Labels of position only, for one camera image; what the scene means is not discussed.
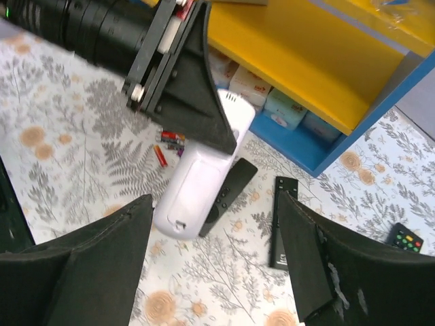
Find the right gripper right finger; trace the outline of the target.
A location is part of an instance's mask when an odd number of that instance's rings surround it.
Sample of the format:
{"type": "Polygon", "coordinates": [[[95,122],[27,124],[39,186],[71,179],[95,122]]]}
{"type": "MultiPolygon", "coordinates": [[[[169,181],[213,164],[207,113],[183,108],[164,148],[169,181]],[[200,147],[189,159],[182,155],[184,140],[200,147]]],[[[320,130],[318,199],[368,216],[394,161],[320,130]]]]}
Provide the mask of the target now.
{"type": "Polygon", "coordinates": [[[288,193],[280,222],[299,321],[433,325],[434,257],[363,236],[288,193]]]}

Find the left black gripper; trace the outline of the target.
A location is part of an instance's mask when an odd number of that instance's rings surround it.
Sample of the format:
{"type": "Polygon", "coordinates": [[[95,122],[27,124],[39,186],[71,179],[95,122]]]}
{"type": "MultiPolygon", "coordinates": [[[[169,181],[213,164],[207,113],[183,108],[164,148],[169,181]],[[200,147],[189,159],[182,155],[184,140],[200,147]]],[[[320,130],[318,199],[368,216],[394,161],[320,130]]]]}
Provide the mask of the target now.
{"type": "Polygon", "coordinates": [[[124,79],[126,106],[229,155],[237,142],[209,68],[207,1],[160,1],[124,79]]]}

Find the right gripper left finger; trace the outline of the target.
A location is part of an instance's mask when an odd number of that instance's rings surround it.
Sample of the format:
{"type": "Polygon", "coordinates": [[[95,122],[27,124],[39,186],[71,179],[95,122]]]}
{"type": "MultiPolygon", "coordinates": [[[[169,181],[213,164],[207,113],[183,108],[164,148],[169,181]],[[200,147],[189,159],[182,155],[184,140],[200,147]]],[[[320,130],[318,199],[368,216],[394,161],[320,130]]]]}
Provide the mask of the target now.
{"type": "Polygon", "coordinates": [[[54,240],[1,254],[2,325],[128,325],[152,196],[54,240]]]}

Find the large black remote control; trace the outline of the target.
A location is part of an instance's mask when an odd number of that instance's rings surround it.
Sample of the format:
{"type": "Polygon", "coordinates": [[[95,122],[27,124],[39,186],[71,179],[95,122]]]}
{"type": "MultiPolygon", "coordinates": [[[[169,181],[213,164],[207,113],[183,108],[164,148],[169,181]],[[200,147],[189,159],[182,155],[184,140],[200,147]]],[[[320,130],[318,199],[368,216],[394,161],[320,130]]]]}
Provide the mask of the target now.
{"type": "Polygon", "coordinates": [[[385,244],[405,250],[420,253],[423,246],[423,239],[416,233],[410,231],[401,223],[393,225],[385,244]]]}

